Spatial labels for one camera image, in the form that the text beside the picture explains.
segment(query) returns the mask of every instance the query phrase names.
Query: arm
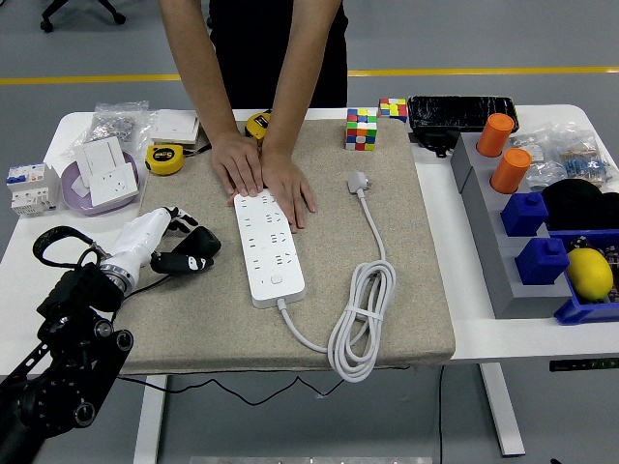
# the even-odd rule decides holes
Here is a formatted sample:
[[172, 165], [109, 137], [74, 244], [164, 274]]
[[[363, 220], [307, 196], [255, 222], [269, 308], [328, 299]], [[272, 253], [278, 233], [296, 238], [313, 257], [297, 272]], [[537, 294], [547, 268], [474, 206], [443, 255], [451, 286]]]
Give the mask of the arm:
[[163, 25], [195, 111], [213, 144], [211, 161], [226, 191], [262, 191], [262, 169], [255, 141], [238, 130], [200, 0], [160, 0]]
[[292, 162], [292, 150], [322, 68], [325, 45], [340, 0], [295, 0], [286, 57], [269, 130], [262, 145], [262, 176], [283, 209], [292, 231], [305, 227], [304, 199], [316, 205], [310, 186]]

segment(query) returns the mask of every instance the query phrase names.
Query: chair wheel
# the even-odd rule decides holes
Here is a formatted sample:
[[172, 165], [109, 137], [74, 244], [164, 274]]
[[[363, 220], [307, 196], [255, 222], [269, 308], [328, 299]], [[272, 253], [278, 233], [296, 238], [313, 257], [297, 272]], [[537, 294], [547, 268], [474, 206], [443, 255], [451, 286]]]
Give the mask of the chair wheel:
[[51, 22], [44, 19], [43, 21], [41, 21], [41, 29], [43, 29], [46, 32], [51, 32], [54, 30], [54, 26], [51, 24]]
[[117, 13], [114, 15], [114, 21], [116, 21], [116, 24], [125, 24], [125, 21], [127, 19], [122, 16], [120, 13]]

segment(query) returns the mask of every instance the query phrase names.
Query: purple bowl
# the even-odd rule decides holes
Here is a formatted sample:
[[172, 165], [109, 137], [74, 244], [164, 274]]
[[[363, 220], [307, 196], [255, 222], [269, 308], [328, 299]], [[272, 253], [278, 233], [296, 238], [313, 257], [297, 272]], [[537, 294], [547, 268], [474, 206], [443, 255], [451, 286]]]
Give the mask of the purple bowl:
[[[135, 165], [135, 161], [133, 160], [133, 157], [131, 155], [125, 152], [123, 152], [123, 157], [125, 157], [126, 162], [130, 162], [132, 164], [133, 175], [135, 176], [135, 182], [137, 183], [137, 187], [139, 189], [139, 178], [137, 176], [137, 166]], [[79, 175], [80, 173], [79, 167], [77, 167], [77, 161], [74, 161], [69, 164], [67, 168], [62, 172], [62, 175], [60, 176], [60, 185], [62, 188], [62, 196], [67, 206], [72, 210], [79, 211], [83, 215], [94, 216], [100, 215], [101, 213], [105, 213], [107, 211], [116, 210], [131, 203], [135, 198], [134, 196], [132, 196], [130, 198], [125, 198], [123, 200], [117, 201], [115, 203], [93, 206], [93, 202], [90, 198], [90, 193], [88, 193], [82, 198], [71, 188], [71, 186], [75, 182], [75, 179], [77, 179]]]

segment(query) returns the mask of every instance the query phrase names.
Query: white table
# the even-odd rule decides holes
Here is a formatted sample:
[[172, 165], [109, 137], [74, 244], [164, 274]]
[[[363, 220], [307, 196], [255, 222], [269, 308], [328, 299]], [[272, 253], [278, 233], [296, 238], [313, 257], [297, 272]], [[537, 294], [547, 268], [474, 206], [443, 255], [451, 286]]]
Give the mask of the white table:
[[[519, 106], [516, 110], [520, 133], [535, 129], [547, 121], [575, 122], [584, 129], [592, 129], [586, 114], [575, 106]], [[236, 116], [239, 120], [245, 120], [253, 113], [251, 110], [237, 111]], [[44, 158], [58, 172], [68, 165], [63, 152], [88, 128], [91, 114], [72, 113], [60, 122]], [[308, 119], [337, 118], [345, 118], [345, 109], [311, 109], [308, 113]], [[597, 138], [603, 157], [612, 162], [603, 142]], [[449, 160], [438, 159], [434, 153], [416, 145], [412, 145], [412, 153], [456, 334], [456, 353], [451, 363], [480, 364], [502, 449], [506, 455], [523, 454], [524, 448], [498, 362], [525, 358], [618, 356], [619, 322], [565, 327], [553, 318], [495, 319]], [[138, 165], [141, 174], [145, 174], [143, 163]], [[135, 218], [138, 211], [138, 200], [117, 212], [99, 217], [85, 217], [66, 207], [59, 207], [58, 211], [40, 217], [21, 218], [17, 222], [0, 263], [0, 290], [3, 300], [8, 302], [0, 309], [3, 316], [0, 375], [9, 374], [38, 344], [36, 333], [43, 318], [36, 308], [64, 272], [46, 267], [36, 260], [31, 251], [34, 241], [49, 228], [63, 224], [82, 231], [103, 248], [110, 248], [123, 224]], [[55, 245], [47, 255], [66, 262], [76, 259], [78, 254], [74, 242], [67, 240], [64, 244]], [[44, 361], [33, 369], [33, 373], [43, 372], [49, 363], [48, 359]], [[164, 377], [150, 380], [163, 385]], [[147, 389], [145, 402], [149, 401], [162, 407], [162, 395]], [[150, 430], [140, 425], [135, 462], [153, 461], [156, 456], [159, 427], [153, 426], [156, 424], [152, 421], [157, 421], [157, 416], [161, 417], [161, 409], [158, 411], [152, 405], [146, 406], [143, 408], [142, 424]]]

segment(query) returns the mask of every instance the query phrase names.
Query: yellow lemon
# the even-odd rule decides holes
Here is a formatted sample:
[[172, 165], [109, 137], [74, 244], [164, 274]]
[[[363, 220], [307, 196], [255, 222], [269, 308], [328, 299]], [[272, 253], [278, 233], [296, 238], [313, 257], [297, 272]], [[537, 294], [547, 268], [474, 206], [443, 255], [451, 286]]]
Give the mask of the yellow lemon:
[[612, 288], [612, 270], [593, 248], [575, 248], [568, 253], [568, 277], [576, 293], [590, 302], [602, 300]]

